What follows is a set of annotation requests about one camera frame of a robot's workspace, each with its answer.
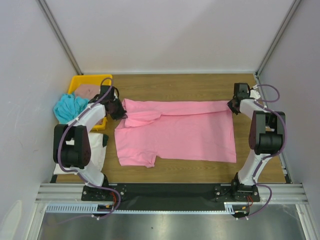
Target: crumpled cloth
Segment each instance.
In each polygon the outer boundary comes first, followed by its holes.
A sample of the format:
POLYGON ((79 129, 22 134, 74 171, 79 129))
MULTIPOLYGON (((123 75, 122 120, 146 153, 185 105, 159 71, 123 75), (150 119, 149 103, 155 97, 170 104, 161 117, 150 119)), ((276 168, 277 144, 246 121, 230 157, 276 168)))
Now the crumpled cloth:
POLYGON ((67 124, 86 109, 88 102, 89 99, 76 97, 74 93, 63 94, 54 106, 53 112, 59 123, 67 124))
POLYGON ((236 162, 232 112, 227 101, 133 101, 115 129, 122 166, 154 167, 163 159, 236 162))

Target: laundry basket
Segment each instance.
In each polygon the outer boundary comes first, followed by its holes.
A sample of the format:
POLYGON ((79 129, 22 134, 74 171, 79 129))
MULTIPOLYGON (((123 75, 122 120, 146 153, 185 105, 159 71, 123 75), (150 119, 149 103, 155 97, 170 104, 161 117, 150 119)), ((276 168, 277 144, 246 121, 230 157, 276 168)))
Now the laundry basket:
MULTIPOLYGON (((112 78, 112 75, 105 74, 105 75, 77 75, 74 76, 71 80, 68 94, 72 94, 81 84, 94 84, 99 85, 101 84, 102 80, 105 78, 112 78)), ((103 85, 111 85, 111 80, 107 79, 103 82, 103 85)), ((104 117, 102 120, 102 124, 95 125, 92 130, 104 130, 107 126, 107 118, 104 117)))

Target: reflective floor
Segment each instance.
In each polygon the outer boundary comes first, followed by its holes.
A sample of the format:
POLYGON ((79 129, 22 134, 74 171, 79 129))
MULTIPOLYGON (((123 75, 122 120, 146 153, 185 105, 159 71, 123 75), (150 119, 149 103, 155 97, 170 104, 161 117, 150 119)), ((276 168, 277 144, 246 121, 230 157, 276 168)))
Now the reflective floor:
POLYGON ((295 205, 270 205, 249 220, 231 215, 112 214, 61 221, 72 213, 46 213, 39 240, 305 240, 295 205))

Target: floor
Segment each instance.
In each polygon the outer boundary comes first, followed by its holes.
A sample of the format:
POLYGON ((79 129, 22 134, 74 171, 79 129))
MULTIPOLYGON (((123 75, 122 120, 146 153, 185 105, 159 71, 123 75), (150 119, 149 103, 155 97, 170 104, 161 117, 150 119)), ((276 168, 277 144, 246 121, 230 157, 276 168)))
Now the floor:
POLYGON ((297 208, 269 205, 249 220, 221 214, 116 214, 97 221, 74 213, 46 213, 38 240, 305 240, 297 208))
MULTIPOLYGON (((252 74, 155 74, 114 75, 114 85, 120 99, 136 101, 219 101, 233 97, 234 83, 255 85, 252 74)), ((248 136, 251 120, 245 115, 233 115, 237 163, 160 159, 155 167, 120 166, 114 129, 119 122, 108 119, 109 135, 102 172, 111 183, 229 183, 242 166, 248 154, 248 136)), ((81 182, 73 174, 59 175, 59 183, 81 182)), ((260 175, 261 183, 284 183, 285 178, 278 157, 271 159, 260 175)))

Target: white cloth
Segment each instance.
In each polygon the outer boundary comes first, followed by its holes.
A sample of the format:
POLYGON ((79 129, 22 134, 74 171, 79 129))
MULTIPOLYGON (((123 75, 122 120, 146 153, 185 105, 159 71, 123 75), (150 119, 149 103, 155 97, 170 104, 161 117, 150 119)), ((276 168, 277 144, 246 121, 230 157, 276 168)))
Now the white cloth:
MULTIPOLYGON (((99 169, 99 171, 101 171, 104 166, 106 150, 107 150, 107 146, 105 147, 102 146, 104 135, 101 133, 89 132, 88 137, 89 137, 90 148, 91 148, 90 161, 92 161, 92 163, 99 169)), ((68 143, 70 145, 74 145, 75 141, 71 140, 68 143)), ((59 164, 56 164, 53 174, 54 175, 70 174, 70 172, 62 171, 59 164)))

